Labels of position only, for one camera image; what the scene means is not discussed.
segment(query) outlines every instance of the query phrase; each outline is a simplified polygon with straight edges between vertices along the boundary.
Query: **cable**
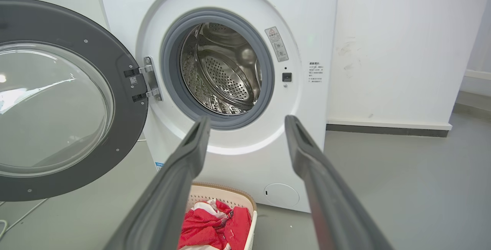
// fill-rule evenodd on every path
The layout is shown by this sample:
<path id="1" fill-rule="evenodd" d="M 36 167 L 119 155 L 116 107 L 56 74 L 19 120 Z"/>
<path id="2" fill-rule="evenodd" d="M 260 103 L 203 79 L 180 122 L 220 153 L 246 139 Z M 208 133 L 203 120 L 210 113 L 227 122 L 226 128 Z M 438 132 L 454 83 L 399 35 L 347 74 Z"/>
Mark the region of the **cable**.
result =
<path id="1" fill-rule="evenodd" d="M 0 223 L 3 223 L 3 230 L 0 232 L 0 239 L 2 239 L 3 234 L 7 232 L 7 221 L 0 220 Z"/>
<path id="2" fill-rule="evenodd" d="M 12 227 L 14 227 L 16 224 L 18 224 L 21 220 L 23 220 L 24 218 L 26 218 L 26 216 L 28 216 L 30 213 L 32 213 L 32 211 L 34 211 L 36 208 L 38 208 L 41 204 L 43 204 L 48 199 L 49 198 L 43 199 L 43 201 L 37 203 L 37 205 L 34 206 L 34 208 L 30 209 L 25 215 L 23 215 L 21 218 L 19 218 L 19 220 L 17 220 L 16 222 L 14 222 L 14 224 L 10 225 L 10 227 L 7 228 L 7 230 L 5 231 L 5 233 L 7 233 Z"/>

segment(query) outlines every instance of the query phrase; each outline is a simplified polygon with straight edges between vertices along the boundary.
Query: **sticker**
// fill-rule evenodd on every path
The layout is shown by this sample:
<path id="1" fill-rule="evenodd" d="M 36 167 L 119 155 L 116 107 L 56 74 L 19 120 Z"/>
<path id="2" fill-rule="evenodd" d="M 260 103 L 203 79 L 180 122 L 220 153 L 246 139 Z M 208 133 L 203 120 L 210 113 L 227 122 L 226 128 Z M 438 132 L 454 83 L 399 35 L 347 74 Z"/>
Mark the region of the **sticker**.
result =
<path id="1" fill-rule="evenodd" d="M 130 82 L 131 82 L 131 85 L 138 84 L 137 77 L 130 77 Z"/>
<path id="2" fill-rule="evenodd" d="M 159 171 L 163 167 L 163 164 L 155 162 L 155 166 L 157 167 L 157 171 Z"/>
<path id="3" fill-rule="evenodd" d="M 319 62 L 308 63 L 308 82 L 322 82 L 324 66 Z"/>
<path id="4" fill-rule="evenodd" d="M 267 28 L 265 32 L 270 39 L 273 49 L 275 49 L 278 62 L 288 60 L 288 54 L 286 53 L 285 45 L 283 44 L 283 39 L 281 39 L 281 36 L 279 35 L 278 29 L 274 26 L 272 28 Z"/>

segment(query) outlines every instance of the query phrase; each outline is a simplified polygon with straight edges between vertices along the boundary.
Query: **laundry basket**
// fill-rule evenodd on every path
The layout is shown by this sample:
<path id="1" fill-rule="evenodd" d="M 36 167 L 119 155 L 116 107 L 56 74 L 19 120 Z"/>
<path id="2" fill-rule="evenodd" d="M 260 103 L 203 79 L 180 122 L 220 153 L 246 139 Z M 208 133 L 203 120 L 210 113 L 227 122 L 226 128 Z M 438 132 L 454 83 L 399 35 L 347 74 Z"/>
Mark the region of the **laundry basket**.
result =
<path id="1" fill-rule="evenodd" d="M 230 206 L 232 209 L 239 206 L 249 210 L 252 222 L 250 224 L 244 250 L 251 250 L 257 220 L 257 207 L 254 199 L 252 199 L 249 194 L 237 189 L 232 189 L 231 187 L 229 188 L 208 183 L 193 183 L 189 193 L 188 202 L 186 203 L 186 211 L 189 211 L 196 202 L 208 201 L 210 199 L 219 200 Z"/>

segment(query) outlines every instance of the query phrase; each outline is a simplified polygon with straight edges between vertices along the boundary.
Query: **washing machine door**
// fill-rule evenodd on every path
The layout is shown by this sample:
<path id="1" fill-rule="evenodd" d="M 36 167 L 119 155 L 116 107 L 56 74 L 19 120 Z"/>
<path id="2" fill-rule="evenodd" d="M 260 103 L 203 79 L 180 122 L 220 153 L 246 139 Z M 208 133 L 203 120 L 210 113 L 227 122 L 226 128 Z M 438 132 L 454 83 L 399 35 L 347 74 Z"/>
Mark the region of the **washing machine door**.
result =
<path id="1" fill-rule="evenodd" d="M 37 0 L 0 0 L 0 201 L 65 194 L 137 142 L 147 85 L 92 20 Z"/>

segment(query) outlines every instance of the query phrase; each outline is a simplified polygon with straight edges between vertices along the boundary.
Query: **gray floor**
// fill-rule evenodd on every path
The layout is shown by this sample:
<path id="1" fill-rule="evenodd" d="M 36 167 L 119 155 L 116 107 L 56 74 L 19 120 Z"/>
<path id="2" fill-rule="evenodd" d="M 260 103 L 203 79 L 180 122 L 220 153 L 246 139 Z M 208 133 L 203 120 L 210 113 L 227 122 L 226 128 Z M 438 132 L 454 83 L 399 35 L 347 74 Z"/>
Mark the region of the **gray floor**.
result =
<path id="1" fill-rule="evenodd" d="M 453 112 L 491 123 L 491 97 L 459 91 Z"/>
<path id="2" fill-rule="evenodd" d="M 491 124 L 453 114 L 448 138 L 328 132 L 325 152 L 397 250 L 491 247 Z M 154 174 L 145 142 L 116 168 L 51 198 L 0 249 L 98 250 Z M 16 220 L 35 203 L 6 203 Z M 255 250 L 317 248 L 309 214 L 258 206 Z"/>

